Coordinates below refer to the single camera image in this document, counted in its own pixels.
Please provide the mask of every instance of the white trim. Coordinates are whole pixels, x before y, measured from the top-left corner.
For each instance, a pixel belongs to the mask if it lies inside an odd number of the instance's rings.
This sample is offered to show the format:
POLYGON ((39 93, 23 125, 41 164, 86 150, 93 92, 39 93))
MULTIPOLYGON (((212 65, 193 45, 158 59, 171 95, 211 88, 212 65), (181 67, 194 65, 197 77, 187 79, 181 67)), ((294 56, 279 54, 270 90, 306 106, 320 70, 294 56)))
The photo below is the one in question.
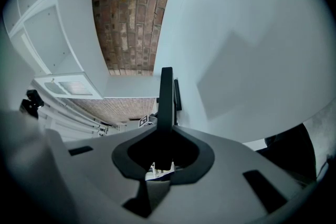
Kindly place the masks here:
POLYGON ((20 10, 20 5, 19 5, 19 0, 16 0, 16 5, 17 5, 17 10, 19 11, 19 16, 20 16, 20 19, 21 19, 21 10, 20 10))
POLYGON ((89 132, 98 132, 99 128, 93 128, 93 127, 89 127, 87 125, 84 125, 82 123, 76 122, 66 116, 63 116, 61 114, 59 114, 57 111, 53 111, 53 108, 48 108, 47 106, 42 106, 41 108, 39 108, 39 111, 41 111, 42 113, 46 114, 47 116, 55 119, 57 122, 60 123, 65 123, 68 124, 70 126, 74 126, 76 129, 80 129, 80 130, 84 130, 84 131, 89 131, 89 132))

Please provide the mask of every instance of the black slot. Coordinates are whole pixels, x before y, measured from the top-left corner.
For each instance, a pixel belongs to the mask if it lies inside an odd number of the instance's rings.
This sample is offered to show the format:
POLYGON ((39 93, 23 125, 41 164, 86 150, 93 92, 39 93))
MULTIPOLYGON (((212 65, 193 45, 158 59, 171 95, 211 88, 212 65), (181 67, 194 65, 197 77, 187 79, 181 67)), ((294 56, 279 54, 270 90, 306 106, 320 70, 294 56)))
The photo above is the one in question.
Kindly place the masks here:
POLYGON ((69 153, 71 156, 75 156, 75 155, 82 154, 88 151, 93 151, 93 148, 90 146, 83 146, 83 147, 74 148, 72 150, 69 150, 69 153))
POLYGON ((287 202, 287 200, 259 171, 248 171, 243 173, 243 176, 250 184, 268 213, 274 212, 287 202))

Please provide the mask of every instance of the white shelving unit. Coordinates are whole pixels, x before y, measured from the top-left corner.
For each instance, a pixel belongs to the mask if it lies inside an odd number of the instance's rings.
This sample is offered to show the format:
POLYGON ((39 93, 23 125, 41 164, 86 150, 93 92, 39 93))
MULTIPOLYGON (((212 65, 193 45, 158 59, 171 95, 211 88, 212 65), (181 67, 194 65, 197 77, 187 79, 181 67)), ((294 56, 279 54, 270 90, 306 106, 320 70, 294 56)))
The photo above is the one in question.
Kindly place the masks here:
MULTIPOLYGON (((171 47, 171 33, 182 2, 169 0, 167 3, 159 40, 159 50, 163 54, 171 47)), ((81 78, 86 88, 90 88, 90 94, 76 96, 68 92, 65 97, 159 96, 157 77, 149 79, 150 83, 141 83, 143 87, 134 91, 124 91, 129 85, 138 83, 138 78, 117 80, 110 76, 94 25, 92 0, 8 0, 3 17, 14 48, 34 70, 35 80, 54 96, 59 91, 53 92, 44 83, 45 80, 55 81, 56 77, 61 79, 60 82, 81 78), (153 87, 146 89, 146 84, 153 87)), ((160 65, 155 65, 155 70, 161 70, 160 65)))

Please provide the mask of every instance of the black plastic mount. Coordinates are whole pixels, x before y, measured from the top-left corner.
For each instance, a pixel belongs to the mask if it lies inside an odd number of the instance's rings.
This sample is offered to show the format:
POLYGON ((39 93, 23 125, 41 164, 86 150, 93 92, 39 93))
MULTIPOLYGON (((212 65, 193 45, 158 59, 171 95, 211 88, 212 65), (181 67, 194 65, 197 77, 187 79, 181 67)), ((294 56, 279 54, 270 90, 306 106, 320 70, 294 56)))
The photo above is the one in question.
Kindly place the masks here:
POLYGON ((142 181, 154 162, 156 169, 170 170, 174 161, 175 166, 183 169, 171 175, 170 185, 181 185, 197 182, 210 170, 215 160, 213 150, 173 126, 175 111, 173 69, 162 68, 157 126, 118 145, 112 152, 112 160, 124 177, 142 181))

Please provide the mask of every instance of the black object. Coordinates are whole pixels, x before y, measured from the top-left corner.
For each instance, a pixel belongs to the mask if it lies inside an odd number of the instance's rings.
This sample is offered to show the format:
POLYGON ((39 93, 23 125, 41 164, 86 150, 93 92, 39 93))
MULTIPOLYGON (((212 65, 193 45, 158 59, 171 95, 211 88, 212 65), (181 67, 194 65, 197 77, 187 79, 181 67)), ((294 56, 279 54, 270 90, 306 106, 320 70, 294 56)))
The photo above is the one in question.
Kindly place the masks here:
POLYGON ((316 181, 314 147, 303 124, 265 139, 267 148, 257 152, 288 171, 302 185, 316 181))
POLYGON ((176 110, 181 111, 182 105, 181 105, 181 96, 180 96, 180 88, 178 85, 178 80, 174 80, 174 89, 175 89, 175 98, 176 98, 176 110))
POLYGON ((75 155, 82 154, 88 151, 93 151, 93 148, 90 146, 83 146, 83 147, 74 148, 72 150, 69 150, 69 153, 71 156, 75 156, 75 155))
POLYGON ((26 111, 29 115, 38 119, 37 110, 44 106, 44 102, 36 90, 27 91, 28 100, 23 99, 21 103, 21 111, 26 111))
POLYGON ((174 102, 173 68, 162 68, 160 83, 160 104, 157 117, 157 135, 160 136, 160 154, 155 158, 155 168, 169 170, 172 165, 171 132, 173 126, 174 102))
POLYGON ((267 212, 272 213, 287 202, 287 200, 259 171, 248 171, 243 173, 243 176, 248 181, 267 212))
POLYGON ((157 205, 169 192, 169 186, 197 182, 215 161, 215 154, 208 144, 173 126, 176 124, 177 103, 174 88, 173 69, 162 68, 158 125, 121 143, 112 152, 112 161, 121 174, 140 182, 137 196, 123 206, 142 217, 149 216, 154 208, 150 205, 153 199, 149 198, 145 182, 145 175, 153 163, 160 170, 170 170, 172 161, 181 168, 153 180, 167 182, 162 195, 155 197, 157 205), (158 146, 159 152, 147 150, 158 146))

